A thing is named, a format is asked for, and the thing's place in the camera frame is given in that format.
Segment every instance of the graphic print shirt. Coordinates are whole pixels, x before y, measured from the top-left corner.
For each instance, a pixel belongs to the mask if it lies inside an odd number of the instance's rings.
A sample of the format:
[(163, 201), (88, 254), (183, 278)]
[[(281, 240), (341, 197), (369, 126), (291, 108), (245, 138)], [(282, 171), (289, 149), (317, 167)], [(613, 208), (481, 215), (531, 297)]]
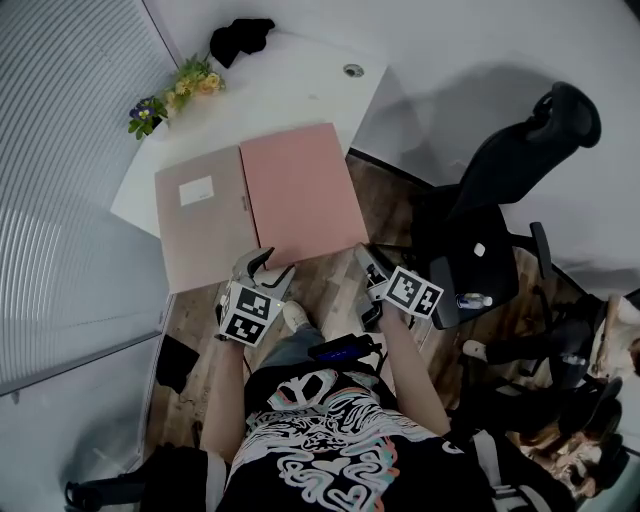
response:
[(245, 395), (247, 432), (217, 510), (493, 509), (477, 464), (392, 409), (373, 375), (265, 368)]

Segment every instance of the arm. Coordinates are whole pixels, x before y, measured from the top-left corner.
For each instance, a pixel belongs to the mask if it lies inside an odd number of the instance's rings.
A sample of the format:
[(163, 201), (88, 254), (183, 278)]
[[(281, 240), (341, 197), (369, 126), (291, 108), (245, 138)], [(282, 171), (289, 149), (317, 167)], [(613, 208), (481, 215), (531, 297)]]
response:
[(449, 419), (411, 332), (395, 306), (384, 301), (382, 310), (378, 323), (387, 341), (398, 409), (427, 430), (442, 436), (451, 430)]
[(244, 345), (225, 341), (218, 346), (207, 415), (200, 448), (218, 453), (226, 462), (233, 458), (244, 437)]

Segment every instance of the hand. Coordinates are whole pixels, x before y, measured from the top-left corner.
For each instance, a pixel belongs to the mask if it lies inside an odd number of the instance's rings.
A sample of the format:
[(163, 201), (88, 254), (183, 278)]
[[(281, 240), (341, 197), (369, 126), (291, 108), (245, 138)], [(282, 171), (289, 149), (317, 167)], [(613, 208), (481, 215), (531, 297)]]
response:
[(387, 301), (387, 300), (383, 300), (382, 301), (382, 317), (380, 318), (379, 322), (388, 324), (388, 323), (395, 323), (395, 322), (401, 322), (404, 323), (402, 320), (402, 315), (404, 314), (404, 312), (397, 306), (394, 306), (393, 304), (391, 304), (391, 302)]

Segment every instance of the white desk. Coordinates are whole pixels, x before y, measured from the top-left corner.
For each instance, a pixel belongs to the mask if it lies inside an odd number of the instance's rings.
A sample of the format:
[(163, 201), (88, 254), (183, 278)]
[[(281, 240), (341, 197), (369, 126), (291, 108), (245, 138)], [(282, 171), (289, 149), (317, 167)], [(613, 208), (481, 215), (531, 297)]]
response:
[[(351, 78), (345, 64), (359, 64)], [(241, 53), (220, 71), (227, 90), (194, 98), (170, 122), (162, 141), (145, 139), (120, 185), (111, 212), (160, 237), (154, 174), (242, 141), (319, 122), (336, 128), (346, 155), (386, 65), (369, 56), (291, 34), (271, 33), (259, 53)]]

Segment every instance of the pink folder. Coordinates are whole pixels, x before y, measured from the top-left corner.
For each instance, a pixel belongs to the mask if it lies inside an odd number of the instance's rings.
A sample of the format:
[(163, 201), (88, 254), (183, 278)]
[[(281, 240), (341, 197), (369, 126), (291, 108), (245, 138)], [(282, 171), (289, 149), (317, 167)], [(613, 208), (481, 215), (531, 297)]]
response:
[(268, 267), (368, 243), (351, 177), (331, 123), (240, 144), (261, 247)]

